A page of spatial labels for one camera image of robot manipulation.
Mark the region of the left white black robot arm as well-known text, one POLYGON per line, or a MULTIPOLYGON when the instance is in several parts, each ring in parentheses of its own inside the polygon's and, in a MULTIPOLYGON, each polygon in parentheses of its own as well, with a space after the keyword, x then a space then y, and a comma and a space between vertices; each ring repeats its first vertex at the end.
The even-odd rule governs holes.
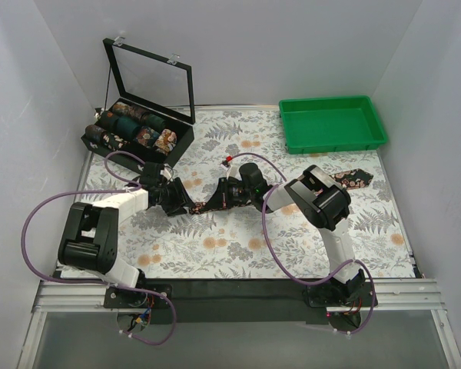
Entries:
POLYGON ((166 165, 145 163, 135 184, 91 204, 75 202, 68 213, 58 249, 61 264, 87 271, 101 280, 124 286, 121 297, 133 308, 142 306, 148 289, 141 272, 118 255, 118 228, 136 214, 161 207, 170 217, 194 206, 180 178, 166 165))

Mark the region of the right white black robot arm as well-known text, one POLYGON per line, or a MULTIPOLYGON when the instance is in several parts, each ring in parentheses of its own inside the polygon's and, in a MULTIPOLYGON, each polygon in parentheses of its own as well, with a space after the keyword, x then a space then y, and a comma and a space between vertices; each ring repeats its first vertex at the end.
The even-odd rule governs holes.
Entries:
POLYGON ((320 303, 350 305, 360 298, 365 273, 358 262, 348 235, 351 198, 347 189, 326 172, 311 165, 303 174, 279 185, 268 184, 258 166, 246 163, 229 167, 240 177, 220 178, 211 198, 192 210, 196 213, 223 211, 246 205, 261 212, 264 240, 273 260, 292 281, 308 288, 320 303), (295 204, 308 222, 320 233, 329 260, 330 273, 318 281, 307 282, 293 276, 280 262, 267 233, 266 215, 295 204))

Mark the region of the black floral necktie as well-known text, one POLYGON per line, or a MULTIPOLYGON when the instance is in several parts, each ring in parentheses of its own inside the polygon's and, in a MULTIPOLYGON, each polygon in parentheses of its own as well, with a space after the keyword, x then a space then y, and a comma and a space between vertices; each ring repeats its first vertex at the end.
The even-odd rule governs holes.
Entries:
MULTIPOLYGON (((360 188, 366 188, 368 187, 372 180, 373 180, 373 175, 367 171, 364 171, 361 168, 349 170, 349 171, 341 171, 335 174, 330 175, 330 177, 340 185, 342 185, 344 188, 347 190, 353 190, 353 189, 360 189, 360 188)), ((188 210, 189 214, 195 215, 195 214, 205 214, 209 213, 212 211, 206 211, 204 209, 204 205, 207 201, 203 202, 195 202, 194 207, 190 208, 188 210)))

